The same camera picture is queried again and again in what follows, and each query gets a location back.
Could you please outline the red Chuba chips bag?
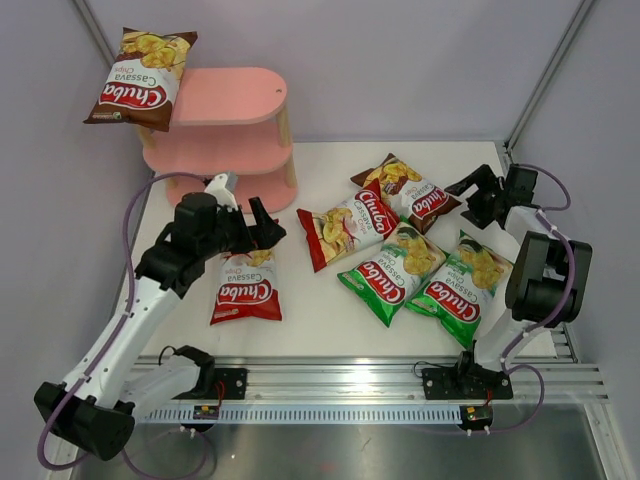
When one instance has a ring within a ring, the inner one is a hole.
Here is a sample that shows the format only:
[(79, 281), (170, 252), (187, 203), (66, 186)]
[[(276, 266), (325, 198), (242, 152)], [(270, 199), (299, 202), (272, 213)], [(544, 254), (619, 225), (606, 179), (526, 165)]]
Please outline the red Chuba chips bag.
[(296, 210), (313, 271), (386, 240), (399, 217), (383, 202), (378, 179), (326, 212)]
[(224, 254), (210, 324), (244, 318), (281, 321), (282, 317), (274, 250)]

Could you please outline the brown Chuba chips bag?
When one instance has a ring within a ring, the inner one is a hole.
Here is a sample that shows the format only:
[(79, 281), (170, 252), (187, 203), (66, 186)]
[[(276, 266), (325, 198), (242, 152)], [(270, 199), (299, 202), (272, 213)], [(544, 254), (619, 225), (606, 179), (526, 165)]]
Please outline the brown Chuba chips bag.
[(195, 31), (124, 28), (119, 52), (86, 124), (129, 123), (167, 132)]
[(461, 204), (393, 153), (377, 167), (364, 170), (350, 180), (359, 187), (377, 180), (383, 202), (398, 217), (408, 219), (421, 234), (425, 234), (439, 217)]

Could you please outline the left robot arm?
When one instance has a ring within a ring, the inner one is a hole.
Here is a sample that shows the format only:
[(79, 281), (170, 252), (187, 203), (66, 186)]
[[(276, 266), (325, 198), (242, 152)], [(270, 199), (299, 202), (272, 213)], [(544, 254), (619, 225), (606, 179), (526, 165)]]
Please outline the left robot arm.
[(44, 432), (103, 461), (123, 451), (137, 421), (174, 398), (200, 399), (217, 390), (212, 355), (178, 348), (162, 365), (133, 382), (127, 376), (156, 329), (219, 254), (246, 254), (275, 247), (285, 229), (261, 200), (250, 201), (255, 219), (247, 225), (234, 202), (205, 192), (187, 194), (174, 218), (131, 270), (124, 310), (74, 370), (58, 384), (44, 382), (34, 403)]

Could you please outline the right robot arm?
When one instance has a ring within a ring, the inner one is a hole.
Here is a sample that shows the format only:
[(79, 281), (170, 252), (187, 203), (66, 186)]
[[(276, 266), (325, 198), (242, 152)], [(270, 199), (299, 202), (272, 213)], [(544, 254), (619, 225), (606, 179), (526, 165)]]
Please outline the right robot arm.
[(460, 196), (475, 187), (463, 217), (480, 229), (497, 223), (520, 245), (503, 315), (446, 371), (451, 385), (466, 398), (512, 398), (509, 376), (516, 369), (511, 363), (515, 356), (544, 331), (573, 321), (581, 309), (593, 249), (565, 236), (548, 219), (548, 208), (534, 203), (542, 171), (514, 164), (498, 177), (481, 165), (445, 189)]

